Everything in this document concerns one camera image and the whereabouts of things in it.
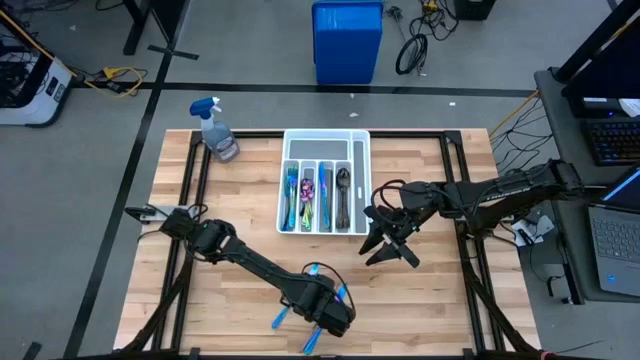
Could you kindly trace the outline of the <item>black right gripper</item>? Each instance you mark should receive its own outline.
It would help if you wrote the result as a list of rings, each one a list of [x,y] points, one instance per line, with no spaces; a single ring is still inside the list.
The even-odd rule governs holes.
[[[370,205],[365,208],[364,214],[371,220],[371,223],[369,233],[359,250],[359,254],[368,253],[384,239],[393,243],[384,243],[366,261],[367,266],[393,259],[404,259],[413,268],[419,266],[420,260],[405,243],[406,238],[416,232],[425,222],[424,210],[391,209],[383,205]]]

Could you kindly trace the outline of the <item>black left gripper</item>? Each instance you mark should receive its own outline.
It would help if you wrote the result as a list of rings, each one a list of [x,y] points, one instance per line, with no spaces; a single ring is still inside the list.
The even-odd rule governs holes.
[[[337,293],[329,277],[306,277],[294,293],[294,312],[335,337],[343,337],[355,320],[355,309]]]

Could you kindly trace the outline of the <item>iridescent fork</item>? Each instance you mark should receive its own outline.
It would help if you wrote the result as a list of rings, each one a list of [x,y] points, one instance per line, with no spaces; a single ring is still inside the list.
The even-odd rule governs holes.
[[[292,184],[293,184],[293,178],[294,178],[294,168],[293,167],[289,167],[287,168],[287,175],[286,175],[286,184],[284,187],[284,196],[285,196],[285,216],[284,216],[284,221],[283,221],[283,225],[282,225],[282,230],[283,231],[289,231],[291,230],[291,225],[289,224],[289,217],[290,217],[290,207],[291,207],[291,195],[292,195]]]
[[[293,180],[293,184],[292,184],[292,195],[291,195],[291,207],[290,207],[290,217],[289,217],[289,224],[291,225],[291,230],[293,230],[295,228],[295,221],[296,221],[296,206],[297,206],[297,202],[296,202],[296,197],[297,197],[297,182],[298,182],[298,168],[297,167],[293,167],[295,170],[293,172],[293,176],[294,176],[294,180]]]
[[[285,229],[287,231],[293,231],[295,227],[297,180],[298,180],[298,169],[296,167],[289,167],[287,169],[287,185],[286,185],[287,214],[286,214]]]

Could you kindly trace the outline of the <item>white cutlery tray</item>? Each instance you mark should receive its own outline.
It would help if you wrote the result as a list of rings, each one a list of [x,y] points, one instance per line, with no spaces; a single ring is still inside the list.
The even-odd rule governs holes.
[[[326,169],[331,229],[322,229],[319,164]],[[287,168],[298,168],[296,221],[293,231],[283,231],[284,187]],[[301,228],[301,181],[314,183],[312,230]],[[370,220],[364,209],[372,192],[370,133],[358,129],[288,129],[284,132],[276,230],[302,235],[364,236]]]

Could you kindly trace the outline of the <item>white power adapter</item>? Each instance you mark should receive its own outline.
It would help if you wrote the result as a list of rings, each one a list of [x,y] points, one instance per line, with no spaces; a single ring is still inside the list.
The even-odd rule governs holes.
[[[519,220],[511,226],[518,247],[532,246],[543,242],[543,236],[555,228],[551,219],[543,215],[536,222]]]

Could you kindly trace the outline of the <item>blue-capped spray bottle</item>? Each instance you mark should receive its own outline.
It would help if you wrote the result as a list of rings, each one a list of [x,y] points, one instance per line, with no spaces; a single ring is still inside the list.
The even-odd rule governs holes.
[[[189,112],[200,118],[202,139],[212,154],[220,162],[228,163],[240,153],[240,147],[229,126],[215,119],[215,114],[222,112],[219,101],[218,97],[194,101]]]

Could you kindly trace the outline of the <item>grey laptop desk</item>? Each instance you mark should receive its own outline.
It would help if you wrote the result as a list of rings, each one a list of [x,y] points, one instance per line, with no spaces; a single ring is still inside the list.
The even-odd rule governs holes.
[[[569,269],[577,292],[583,301],[640,304],[640,297],[604,291],[599,286],[588,219],[588,205],[593,201],[574,200],[552,203],[561,242],[568,253]]]

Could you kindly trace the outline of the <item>blue plastic bin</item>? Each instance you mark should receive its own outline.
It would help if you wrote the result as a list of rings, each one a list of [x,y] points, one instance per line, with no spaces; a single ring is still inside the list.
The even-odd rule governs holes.
[[[320,85],[370,84],[383,35],[381,0],[316,0],[313,60]]]

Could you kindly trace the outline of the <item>grey monitor desk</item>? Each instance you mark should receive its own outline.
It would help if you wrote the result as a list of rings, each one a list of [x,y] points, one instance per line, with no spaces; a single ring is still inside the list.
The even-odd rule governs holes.
[[[632,165],[640,163],[639,158],[623,163],[608,162],[599,164],[594,160],[592,144],[585,136],[585,123],[631,122],[632,118],[613,116],[605,118],[576,117],[568,100],[561,92],[565,85],[553,76],[556,67],[536,71],[534,80],[547,115],[552,135],[560,158],[574,165],[586,185],[608,185],[615,182]]]

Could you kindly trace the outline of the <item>black box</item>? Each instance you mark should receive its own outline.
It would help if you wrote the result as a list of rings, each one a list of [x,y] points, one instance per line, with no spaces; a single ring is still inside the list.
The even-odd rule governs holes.
[[[459,20],[484,21],[496,0],[453,0],[455,16]]]

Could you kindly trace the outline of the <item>black keyboard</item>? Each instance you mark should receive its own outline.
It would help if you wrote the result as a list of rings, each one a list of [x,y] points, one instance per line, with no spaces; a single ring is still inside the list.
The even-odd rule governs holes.
[[[640,116],[586,119],[581,129],[597,166],[640,162]]]

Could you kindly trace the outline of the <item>black desk monitor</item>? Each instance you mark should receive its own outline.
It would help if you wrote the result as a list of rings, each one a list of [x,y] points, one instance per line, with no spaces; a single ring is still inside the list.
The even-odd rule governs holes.
[[[640,99],[640,16],[569,81],[562,96],[578,118],[628,117],[620,100]]]

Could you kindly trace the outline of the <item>black floor stand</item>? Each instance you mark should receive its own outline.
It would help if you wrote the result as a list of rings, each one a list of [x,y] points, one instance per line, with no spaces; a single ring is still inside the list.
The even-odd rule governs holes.
[[[133,23],[123,48],[123,54],[132,56],[136,53],[147,19],[152,16],[163,36],[166,46],[150,45],[149,50],[177,56],[193,61],[199,59],[198,54],[176,49],[178,27],[183,24],[190,0],[121,0]]]

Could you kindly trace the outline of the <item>white equipment cart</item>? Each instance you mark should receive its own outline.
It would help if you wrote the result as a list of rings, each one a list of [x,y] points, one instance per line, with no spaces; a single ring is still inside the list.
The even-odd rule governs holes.
[[[71,75],[46,56],[19,46],[0,46],[0,125],[51,125],[71,83]]]

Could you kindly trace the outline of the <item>black aluminium table frame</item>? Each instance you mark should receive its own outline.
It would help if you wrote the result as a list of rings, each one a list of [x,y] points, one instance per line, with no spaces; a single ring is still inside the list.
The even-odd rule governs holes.
[[[390,136],[371,131],[372,185],[405,181],[481,181],[496,177],[486,130],[409,130]],[[209,207],[205,217],[221,218],[236,227],[255,251],[292,272],[320,261],[335,268],[350,286],[357,318],[342,338],[324,333],[314,355],[462,355],[475,347],[459,247],[453,221],[432,217],[409,239],[421,260],[419,268],[395,260],[365,266],[370,256],[358,255],[364,237],[290,235],[276,230],[281,195],[283,135],[258,133],[239,139],[242,153],[235,161],[208,166],[200,185],[204,153],[195,145],[195,130],[167,130],[159,155],[151,195],[159,205]],[[485,251],[495,298],[509,321],[531,345],[540,340],[518,252],[489,238]],[[138,242],[133,270],[111,348],[122,348],[138,333],[158,305],[169,259],[176,272],[185,258],[182,246],[162,234]],[[198,347],[204,355],[302,355],[312,325],[289,314],[281,327],[271,328],[283,309],[275,288],[229,263],[197,262],[188,291],[181,341],[174,340],[177,304],[165,320],[160,347],[179,346],[182,354]]]

